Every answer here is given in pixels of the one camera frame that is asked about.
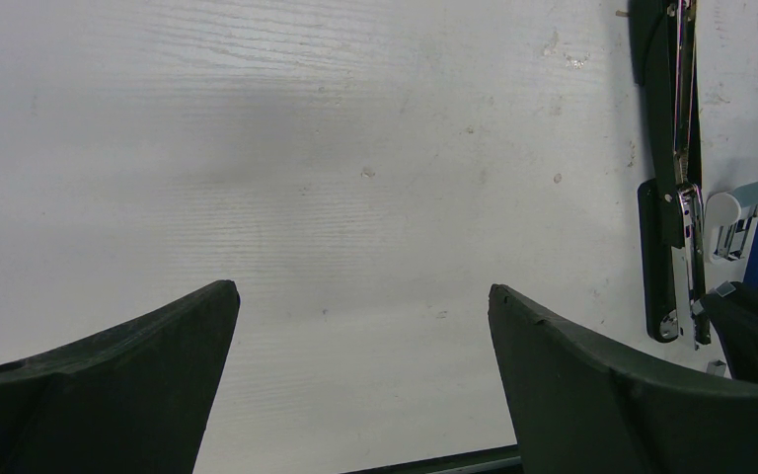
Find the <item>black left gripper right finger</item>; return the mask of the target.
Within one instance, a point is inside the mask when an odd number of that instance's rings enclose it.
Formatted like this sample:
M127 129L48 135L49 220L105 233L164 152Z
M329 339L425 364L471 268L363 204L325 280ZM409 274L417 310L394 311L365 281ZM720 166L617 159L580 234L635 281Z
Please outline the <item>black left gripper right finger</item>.
M491 288L489 324L528 473L758 473L758 384L684 367Z

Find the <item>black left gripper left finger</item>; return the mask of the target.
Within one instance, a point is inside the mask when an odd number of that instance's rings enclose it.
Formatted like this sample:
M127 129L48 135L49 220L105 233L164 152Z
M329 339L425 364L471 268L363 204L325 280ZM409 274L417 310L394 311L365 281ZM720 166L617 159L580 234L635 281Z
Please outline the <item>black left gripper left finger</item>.
M241 298L217 280L0 365L0 473L190 473Z

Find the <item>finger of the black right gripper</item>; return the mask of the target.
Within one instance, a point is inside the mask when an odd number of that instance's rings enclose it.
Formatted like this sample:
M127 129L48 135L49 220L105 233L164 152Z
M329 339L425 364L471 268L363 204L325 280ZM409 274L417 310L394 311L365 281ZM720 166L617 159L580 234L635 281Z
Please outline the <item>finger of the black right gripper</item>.
M732 281L736 291L704 302L731 376L758 384L758 289Z

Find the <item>black stapler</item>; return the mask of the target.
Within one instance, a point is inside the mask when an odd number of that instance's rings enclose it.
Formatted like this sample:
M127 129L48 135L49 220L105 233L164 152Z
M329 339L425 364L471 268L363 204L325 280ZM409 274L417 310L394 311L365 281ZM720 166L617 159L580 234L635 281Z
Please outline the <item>black stapler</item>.
M637 192L645 327L656 342L709 344L694 1L631 1L633 75L652 176Z

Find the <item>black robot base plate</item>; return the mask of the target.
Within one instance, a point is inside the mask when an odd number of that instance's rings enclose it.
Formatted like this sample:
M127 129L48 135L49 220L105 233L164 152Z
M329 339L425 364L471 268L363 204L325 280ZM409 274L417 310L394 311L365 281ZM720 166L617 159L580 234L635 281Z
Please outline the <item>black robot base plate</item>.
M523 473L516 444L353 471L353 474Z

